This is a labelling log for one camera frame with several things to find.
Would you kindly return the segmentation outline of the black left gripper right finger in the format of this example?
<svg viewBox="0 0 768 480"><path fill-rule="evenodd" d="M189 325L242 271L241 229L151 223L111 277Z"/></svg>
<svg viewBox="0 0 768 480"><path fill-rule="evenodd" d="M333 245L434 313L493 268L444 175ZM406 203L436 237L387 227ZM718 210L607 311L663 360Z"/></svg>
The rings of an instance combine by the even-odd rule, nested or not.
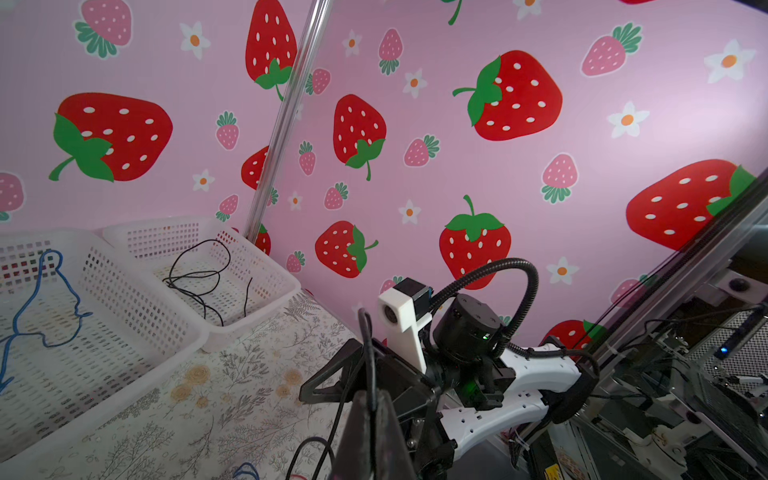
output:
<svg viewBox="0 0 768 480"><path fill-rule="evenodd" d="M391 396L377 389L373 410L373 478L376 480L416 480Z"/></svg>

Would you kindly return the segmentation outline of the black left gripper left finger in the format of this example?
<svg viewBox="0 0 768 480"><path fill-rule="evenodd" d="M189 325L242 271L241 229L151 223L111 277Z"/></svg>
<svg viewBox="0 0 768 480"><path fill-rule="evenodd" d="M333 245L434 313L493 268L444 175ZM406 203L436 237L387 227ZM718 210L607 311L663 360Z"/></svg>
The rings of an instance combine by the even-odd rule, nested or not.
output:
<svg viewBox="0 0 768 480"><path fill-rule="evenodd" d="M349 412L332 471L333 480L368 480L375 471L375 411L370 408L367 391L358 391Z"/></svg>

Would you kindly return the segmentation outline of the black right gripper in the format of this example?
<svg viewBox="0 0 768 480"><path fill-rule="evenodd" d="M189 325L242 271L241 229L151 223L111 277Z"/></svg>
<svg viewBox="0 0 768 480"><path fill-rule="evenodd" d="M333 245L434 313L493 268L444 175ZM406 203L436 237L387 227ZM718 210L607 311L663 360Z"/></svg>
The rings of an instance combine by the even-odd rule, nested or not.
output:
<svg viewBox="0 0 768 480"><path fill-rule="evenodd" d="M414 369L387 347L374 343L376 387L389 393L401 428L413 429L421 420L423 432L443 432L438 412L442 387L430 376ZM306 404L346 403L365 387L363 346L348 340L341 349L300 388L299 400Z"/></svg>

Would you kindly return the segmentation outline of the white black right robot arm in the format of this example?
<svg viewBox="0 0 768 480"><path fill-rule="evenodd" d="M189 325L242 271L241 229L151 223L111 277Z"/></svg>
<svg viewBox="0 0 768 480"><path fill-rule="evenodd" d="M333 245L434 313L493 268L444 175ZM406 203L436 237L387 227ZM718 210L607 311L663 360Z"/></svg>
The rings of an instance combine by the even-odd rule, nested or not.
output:
<svg viewBox="0 0 768 480"><path fill-rule="evenodd" d="M505 270L526 277L509 322L467 292ZM491 261L440 291L403 279L378 299L386 340L374 339L373 317L360 310L361 339L346 342L307 380L300 399L342 405L361 391L387 392L402 446L419 471L447 469L505 428L562 423L589 398L600 368L589 353L556 339L531 348L513 343L538 286L537 269L520 258Z"/></svg>

